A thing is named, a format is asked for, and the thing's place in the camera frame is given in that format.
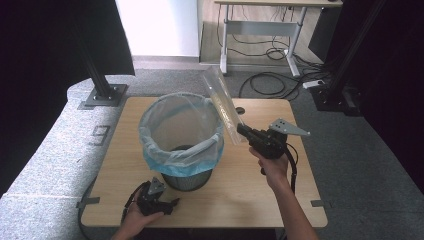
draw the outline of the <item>wooden table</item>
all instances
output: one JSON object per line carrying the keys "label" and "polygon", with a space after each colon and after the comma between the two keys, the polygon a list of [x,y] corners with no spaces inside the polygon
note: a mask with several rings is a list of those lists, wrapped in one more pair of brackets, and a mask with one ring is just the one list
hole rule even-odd
{"label": "wooden table", "polygon": [[[215,0],[215,3],[226,5],[220,60],[220,68],[223,73],[227,73],[227,34],[287,36],[291,37],[291,41],[289,48],[284,53],[286,54],[290,70],[295,77],[300,76],[300,74],[293,59],[293,52],[302,29],[307,8],[341,7],[343,4],[341,0]],[[297,22],[233,21],[228,19],[229,5],[302,7],[302,11]]]}
{"label": "wooden table", "polygon": [[[163,182],[161,174],[149,170],[142,157],[137,129],[143,112],[155,99],[132,97],[127,100],[91,192],[90,197],[100,197],[100,203],[86,206],[82,216],[84,225],[119,226],[123,206],[134,189],[153,176]],[[236,107],[246,110],[242,119],[250,127],[268,129],[268,125],[279,117],[295,124],[290,104],[286,100],[233,101]],[[248,143],[233,145],[227,133],[224,141],[222,158],[206,185],[193,192],[180,192],[168,187],[163,200],[175,197],[181,200],[172,215],[159,219],[149,227],[283,226],[275,196],[266,178],[260,174],[258,160],[248,152]],[[327,217],[323,207],[311,205],[311,201],[319,200],[320,196],[302,140],[298,136],[289,136],[288,142],[299,153],[296,196],[312,226],[324,227]]]}

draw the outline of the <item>right hand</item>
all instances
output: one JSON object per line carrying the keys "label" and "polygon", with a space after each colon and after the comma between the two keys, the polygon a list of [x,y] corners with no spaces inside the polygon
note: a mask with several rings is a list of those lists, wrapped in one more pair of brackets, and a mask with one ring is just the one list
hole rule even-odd
{"label": "right hand", "polygon": [[259,165],[264,168],[268,185],[275,190],[280,184],[289,186],[287,180],[288,158],[283,154],[279,159],[266,159],[254,148],[249,148],[250,153],[259,159]]}

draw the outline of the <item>gray floor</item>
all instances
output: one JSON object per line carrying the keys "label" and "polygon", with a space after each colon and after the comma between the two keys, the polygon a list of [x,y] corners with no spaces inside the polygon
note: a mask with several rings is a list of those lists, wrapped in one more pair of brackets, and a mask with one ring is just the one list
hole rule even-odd
{"label": "gray floor", "polygon": [[[199,74],[207,66],[195,70],[158,66],[139,69],[136,77],[108,76],[108,81],[128,84],[125,98],[178,91],[206,96]],[[232,71],[226,76],[233,97],[253,74]],[[272,79],[258,83],[264,90],[281,86]],[[86,80],[69,89],[61,116],[2,196],[1,239],[83,238],[75,206],[100,169],[125,104],[124,99],[116,108],[79,110],[92,88]],[[263,98],[249,89],[243,97]],[[361,117],[316,111],[303,89],[291,105],[298,126],[312,134],[303,142],[326,204],[329,223],[318,230],[321,239],[424,239],[424,196],[371,126]],[[96,126],[111,128],[100,146],[93,145],[102,140],[92,134]],[[107,239],[115,229],[85,231],[92,239]]]}

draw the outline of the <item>metal frame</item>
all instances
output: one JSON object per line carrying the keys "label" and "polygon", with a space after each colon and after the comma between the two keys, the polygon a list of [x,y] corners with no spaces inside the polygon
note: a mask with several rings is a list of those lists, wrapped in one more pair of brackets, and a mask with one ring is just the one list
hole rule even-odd
{"label": "metal frame", "polygon": [[229,5],[225,8],[223,42],[221,48],[220,68],[222,73],[227,73],[227,35],[262,35],[262,36],[286,36],[292,41],[288,49],[284,50],[287,62],[294,77],[300,76],[293,58],[300,31],[303,26],[307,7],[302,7],[300,17],[297,22],[252,22],[252,21],[230,21],[228,19]]}

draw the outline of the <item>blue trash bag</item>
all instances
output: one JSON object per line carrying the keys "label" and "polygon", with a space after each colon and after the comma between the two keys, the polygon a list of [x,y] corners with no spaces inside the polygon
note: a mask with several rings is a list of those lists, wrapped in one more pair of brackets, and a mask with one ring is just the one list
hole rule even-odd
{"label": "blue trash bag", "polygon": [[213,169],[222,156],[222,121],[212,101],[200,95],[158,98],[141,117],[138,130],[144,159],[162,174],[193,176]]}

